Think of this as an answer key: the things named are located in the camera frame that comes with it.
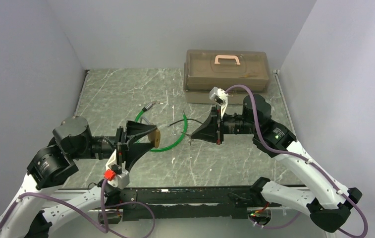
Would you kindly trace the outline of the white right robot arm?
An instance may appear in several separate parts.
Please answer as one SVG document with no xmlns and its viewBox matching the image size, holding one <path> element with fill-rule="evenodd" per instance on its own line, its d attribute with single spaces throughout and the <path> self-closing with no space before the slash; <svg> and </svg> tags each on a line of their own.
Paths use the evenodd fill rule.
<svg viewBox="0 0 375 238">
<path fill-rule="evenodd" d="M 232 115 L 225 112 L 226 96 L 211 94 L 210 99 L 214 106 L 191 138 L 221 144 L 227 134 L 251 134 L 259 150 L 286 166 L 307 187 L 301 191 L 261 177 L 249 189 L 250 204 L 280 204 L 309 216 L 326 232 L 341 230 L 361 199 L 361 191 L 342 185 L 322 169 L 296 136 L 272 119 L 271 105 L 261 95 L 246 96 L 242 113 Z"/>
</svg>

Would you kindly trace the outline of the green cable lock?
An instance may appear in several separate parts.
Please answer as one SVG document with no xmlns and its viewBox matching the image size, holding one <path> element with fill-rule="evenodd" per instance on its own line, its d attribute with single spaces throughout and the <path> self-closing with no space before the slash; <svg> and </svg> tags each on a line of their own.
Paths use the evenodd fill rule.
<svg viewBox="0 0 375 238">
<path fill-rule="evenodd" d="M 137 114 L 137 116 L 135 117 L 135 122 L 138 122 L 140 117 L 146 112 L 148 111 L 151 107 L 153 106 L 153 101 L 146 104 L 142 109 L 141 111 Z M 184 128 L 183 128 L 183 131 L 182 132 L 186 132 L 187 129 L 188 129 L 188 120 L 187 120 L 187 116 L 185 114 L 184 111 L 183 112 L 183 119 L 181 120 L 182 122 L 184 122 Z M 164 152 L 164 151 L 168 151 L 168 150 L 171 150 L 173 149 L 174 147 L 176 147 L 177 145 L 179 145 L 181 143 L 181 141 L 184 139 L 185 137 L 185 134 L 181 134 L 180 137 L 174 142 L 172 143 L 171 145 L 168 145 L 168 146 L 165 146 L 163 148 L 152 148 L 150 151 L 151 152 Z"/>
</svg>

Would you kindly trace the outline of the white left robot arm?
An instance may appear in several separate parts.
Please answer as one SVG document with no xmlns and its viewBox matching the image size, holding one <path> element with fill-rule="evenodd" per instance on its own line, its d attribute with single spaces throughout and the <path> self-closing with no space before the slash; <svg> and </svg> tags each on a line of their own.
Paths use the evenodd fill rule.
<svg viewBox="0 0 375 238">
<path fill-rule="evenodd" d="M 156 125 L 128 121 L 115 136 L 93 136 L 84 117 L 66 118 L 53 130 L 47 147 L 27 167 L 20 189 L 0 215 L 0 238 L 47 238 L 55 230 L 88 211 L 101 210 L 94 225 L 108 232 L 107 209 L 132 209 L 136 196 L 125 191 L 129 172 L 148 151 L 160 144 Z M 77 159 L 106 159 L 105 173 L 94 187 L 63 201 L 53 193 L 78 171 Z"/>
</svg>

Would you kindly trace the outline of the brass padlock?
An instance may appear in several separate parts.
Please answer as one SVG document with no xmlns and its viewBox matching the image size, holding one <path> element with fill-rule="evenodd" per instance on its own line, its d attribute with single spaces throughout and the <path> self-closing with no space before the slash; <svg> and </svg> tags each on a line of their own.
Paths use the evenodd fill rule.
<svg viewBox="0 0 375 238">
<path fill-rule="evenodd" d="M 145 117 L 141 116 L 139 119 L 140 123 L 151 125 L 152 123 Z M 159 129 L 154 130 L 148 134 L 149 141 L 153 144 L 153 148 L 158 148 L 161 141 L 161 132 Z"/>
</svg>

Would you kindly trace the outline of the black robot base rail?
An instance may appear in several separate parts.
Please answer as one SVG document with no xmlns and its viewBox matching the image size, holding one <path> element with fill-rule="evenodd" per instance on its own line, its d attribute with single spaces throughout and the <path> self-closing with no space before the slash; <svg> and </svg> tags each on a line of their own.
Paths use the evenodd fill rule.
<svg viewBox="0 0 375 238">
<path fill-rule="evenodd" d="M 246 219 L 267 214 L 276 203 L 252 199 L 249 186 L 132 187 L 106 198 L 106 208 L 117 208 L 123 221 L 230 217 Z"/>
</svg>

